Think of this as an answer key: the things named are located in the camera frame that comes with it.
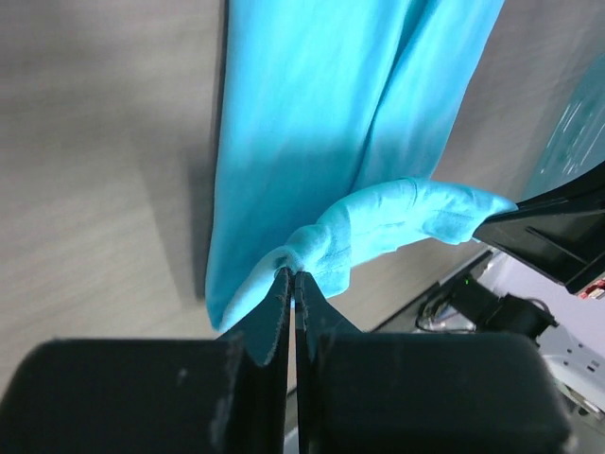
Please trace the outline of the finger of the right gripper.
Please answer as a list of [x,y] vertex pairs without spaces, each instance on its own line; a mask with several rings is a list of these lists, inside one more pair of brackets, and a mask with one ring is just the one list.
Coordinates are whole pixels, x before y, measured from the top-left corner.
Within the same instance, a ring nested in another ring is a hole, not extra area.
[[568,291],[595,285],[604,278],[604,165],[489,217],[474,238]]

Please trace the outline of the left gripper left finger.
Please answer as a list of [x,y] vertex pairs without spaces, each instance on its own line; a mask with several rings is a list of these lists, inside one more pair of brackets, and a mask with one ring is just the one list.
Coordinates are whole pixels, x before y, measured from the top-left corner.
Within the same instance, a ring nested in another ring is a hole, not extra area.
[[215,340],[40,344],[2,398],[2,451],[282,452],[290,300],[284,269]]

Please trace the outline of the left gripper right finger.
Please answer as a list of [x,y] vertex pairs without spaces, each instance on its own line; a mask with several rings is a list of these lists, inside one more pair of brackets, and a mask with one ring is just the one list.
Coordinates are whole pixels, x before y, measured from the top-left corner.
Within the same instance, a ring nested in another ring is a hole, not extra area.
[[357,329],[294,280],[302,453],[568,453],[572,426],[528,338]]

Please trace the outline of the turquoise t shirt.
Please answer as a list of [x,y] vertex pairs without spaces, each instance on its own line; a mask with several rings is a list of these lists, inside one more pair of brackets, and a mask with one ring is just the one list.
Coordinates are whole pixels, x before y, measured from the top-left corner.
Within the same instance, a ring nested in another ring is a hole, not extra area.
[[515,204],[431,176],[499,1],[233,1],[205,281],[213,328],[279,269],[328,297],[410,243],[469,241]]

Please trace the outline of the teal plastic bin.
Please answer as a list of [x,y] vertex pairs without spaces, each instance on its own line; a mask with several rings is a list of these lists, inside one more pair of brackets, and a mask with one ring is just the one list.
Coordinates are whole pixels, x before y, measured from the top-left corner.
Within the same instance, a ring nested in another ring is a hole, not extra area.
[[570,183],[604,162],[604,57],[585,72],[531,174],[523,201]]

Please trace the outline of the aluminium frame rail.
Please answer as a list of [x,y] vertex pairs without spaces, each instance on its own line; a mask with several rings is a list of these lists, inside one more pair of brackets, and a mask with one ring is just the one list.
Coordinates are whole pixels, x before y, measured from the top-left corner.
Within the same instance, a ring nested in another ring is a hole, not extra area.
[[560,391],[581,408],[581,414],[603,421],[604,358],[561,324],[548,327],[537,343]]

